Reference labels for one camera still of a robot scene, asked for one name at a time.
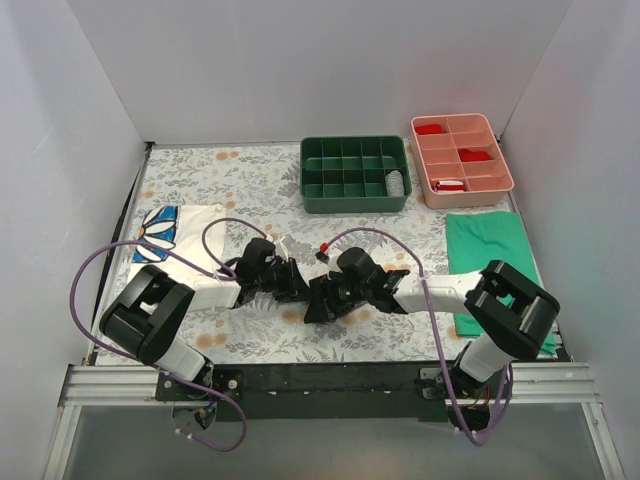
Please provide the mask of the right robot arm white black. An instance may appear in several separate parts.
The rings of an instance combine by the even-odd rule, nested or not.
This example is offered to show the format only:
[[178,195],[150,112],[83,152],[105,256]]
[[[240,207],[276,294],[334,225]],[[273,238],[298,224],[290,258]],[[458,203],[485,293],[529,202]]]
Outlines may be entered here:
[[482,332],[449,370],[454,390],[464,397],[479,395],[512,361],[535,360],[560,312],[555,297],[501,260],[480,271],[411,279],[409,270],[385,270],[359,247],[318,256],[328,272],[309,283],[307,324],[333,322],[365,304],[387,314],[472,317]]

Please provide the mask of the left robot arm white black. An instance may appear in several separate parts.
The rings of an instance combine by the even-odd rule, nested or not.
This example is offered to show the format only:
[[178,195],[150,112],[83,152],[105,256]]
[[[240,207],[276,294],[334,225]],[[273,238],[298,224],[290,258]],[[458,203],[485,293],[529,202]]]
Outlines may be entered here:
[[296,260],[265,238],[253,238],[243,254],[214,277],[180,282],[155,264],[142,267],[102,315],[100,332],[138,362],[178,377],[193,400],[213,386],[211,361],[180,338],[186,314],[201,307],[234,309],[269,293],[279,303],[305,302],[310,288]]

